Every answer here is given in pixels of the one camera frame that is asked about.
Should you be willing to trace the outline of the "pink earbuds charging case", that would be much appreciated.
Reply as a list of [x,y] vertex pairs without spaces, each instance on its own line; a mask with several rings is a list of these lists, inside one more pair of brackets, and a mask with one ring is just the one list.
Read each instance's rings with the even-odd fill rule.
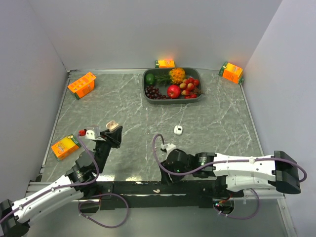
[[110,122],[108,122],[108,123],[106,124],[106,128],[107,128],[110,132],[114,131],[114,130],[117,129],[118,127],[119,127],[119,123],[117,123],[115,120],[112,120],[112,121],[110,121]]

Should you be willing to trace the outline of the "white earbuds charging case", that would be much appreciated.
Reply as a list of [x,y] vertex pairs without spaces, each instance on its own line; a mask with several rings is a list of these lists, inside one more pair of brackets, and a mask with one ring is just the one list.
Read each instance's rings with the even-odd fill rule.
[[181,135],[183,133],[183,127],[180,126],[180,125],[176,125],[174,127],[174,131],[173,132],[174,132],[175,135]]

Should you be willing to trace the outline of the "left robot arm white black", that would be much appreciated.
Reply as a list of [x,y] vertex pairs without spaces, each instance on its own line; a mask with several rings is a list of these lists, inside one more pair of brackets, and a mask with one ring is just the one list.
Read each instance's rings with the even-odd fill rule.
[[40,215],[72,200],[96,196],[96,180],[103,172],[111,149],[120,147],[122,129],[121,125],[111,121],[104,131],[98,126],[79,131],[76,140],[84,152],[66,174],[28,197],[1,202],[0,228],[3,236],[22,237],[28,232],[30,221]]

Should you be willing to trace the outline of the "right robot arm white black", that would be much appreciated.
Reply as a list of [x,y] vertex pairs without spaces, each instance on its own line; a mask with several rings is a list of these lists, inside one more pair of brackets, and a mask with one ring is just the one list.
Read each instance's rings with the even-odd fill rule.
[[220,153],[201,152],[195,155],[173,148],[165,149],[166,160],[161,169],[172,179],[180,180],[186,175],[206,179],[224,178],[215,185],[222,197],[231,192],[246,189],[269,189],[274,187],[282,194],[300,194],[299,166],[284,151],[263,157],[229,156]]

